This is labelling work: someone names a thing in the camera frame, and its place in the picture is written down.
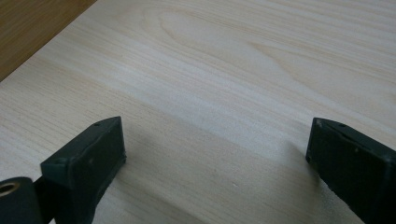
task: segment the hole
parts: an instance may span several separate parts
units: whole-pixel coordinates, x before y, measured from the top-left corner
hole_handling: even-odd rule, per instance
[[[2,186],[0,186],[0,197],[6,196],[9,193],[12,193],[14,190],[16,190],[20,186],[19,183],[6,183]]]

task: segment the plywood panel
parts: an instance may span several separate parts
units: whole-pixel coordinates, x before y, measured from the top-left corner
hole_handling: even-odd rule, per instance
[[[313,117],[396,148],[396,2],[100,0],[0,83],[0,178],[122,116],[94,223],[361,223],[304,160]]]

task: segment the wooden board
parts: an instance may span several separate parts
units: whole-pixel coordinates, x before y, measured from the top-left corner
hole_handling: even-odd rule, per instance
[[[0,81],[95,0],[0,1]]]
[[[396,148],[396,2],[100,0],[0,83],[0,178],[122,116],[94,223],[361,223],[313,117]]]

